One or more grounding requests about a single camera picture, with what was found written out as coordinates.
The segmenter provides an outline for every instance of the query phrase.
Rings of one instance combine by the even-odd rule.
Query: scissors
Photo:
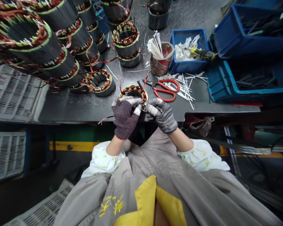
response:
[[[163,83],[164,82],[171,82],[173,83],[176,87],[177,87],[177,90],[172,90],[170,89],[169,87],[165,86]],[[176,98],[176,93],[179,92],[180,90],[180,86],[179,86],[179,83],[175,80],[172,80],[172,79],[163,79],[163,80],[160,80],[160,81],[157,81],[157,82],[151,82],[151,81],[146,81],[147,84],[151,85],[151,87],[153,88],[154,90],[154,94],[162,99],[164,102],[172,102],[173,100],[175,100]],[[158,89],[156,88],[156,85],[160,85],[162,88],[164,89]],[[172,99],[165,99],[165,98],[162,98],[158,92],[162,92],[162,93],[168,93],[168,94],[172,94],[173,95],[173,98]]]

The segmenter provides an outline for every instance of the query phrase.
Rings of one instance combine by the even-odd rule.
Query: blue plastic crate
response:
[[[104,13],[103,8],[101,7],[101,1],[92,1],[93,7],[95,10],[95,14],[97,16],[98,26],[101,29],[101,31],[105,34],[109,30],[109,28],[106,26],[109,24],[108,18]]]
[[[179,43],[185,43],[186,39],[192,37],[192,39],[196,36],[200,35],[198,40],[198,48],[203,50],[209,50],[207,35],[205,30],[200,29],[191,29],[191,30],[172,30],[172,38],[171,43],[175,48],[175,45]],[[199,73],[202,72],[205,65],[207,65],[207,61],[177,61],[176,53],[174,51],[174,58],[171,62],[169,71],[171,73]]]
[[[280,82],[279,88],[239,90],[227,61],[215,60],[205,71],[208,90],[213,101],[233,102],[242,100],[261,100],[264,97],[283,93],[283,60],[271,66]]]
[[[283,54],[283,37],[249,36],[244,32],[240,17],[243,20],[260,20],[277,14],[276,10],[248,7],[233,4],[230,12],[223,18],[214,31],[218,55],[223,59],[267,56]]]

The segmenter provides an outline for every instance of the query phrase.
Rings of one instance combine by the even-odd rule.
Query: black cable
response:
[[[270,148],[270,151],[271,151],[271,152],[273,151],[273,148],[276,146],[276,144],[277,144],[279,141],[281,141],[281,140],[283,140],[283,136],[280,137],[279,139],[277,139],[277,140],[273,143],[273,145],[272,145],[271,148]]]

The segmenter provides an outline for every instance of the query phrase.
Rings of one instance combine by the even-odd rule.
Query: gray knit glove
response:
[[[114,124],[116,125],[114,133],[118,139],[128,139],[135,129],[141,114],[141,102],[141,98],[134,98],[133,96],[116,97],[113,101],[111,108],[115,118]]]
[[[145,102],[144,110],[155,117],[158,127],[163,133],[173,133],[178,124],[174,119],[170,105],[156,98]]]

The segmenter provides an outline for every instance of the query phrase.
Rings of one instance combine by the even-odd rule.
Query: white plastic crate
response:
[[[26,132],[0,132],[0,180],[23,171]]]
[[[59,190],[3,226],[52,226],[73,184],[64,180]]]
[[[29,122],[44,84],[7,64],[0,65],[0,121]]]

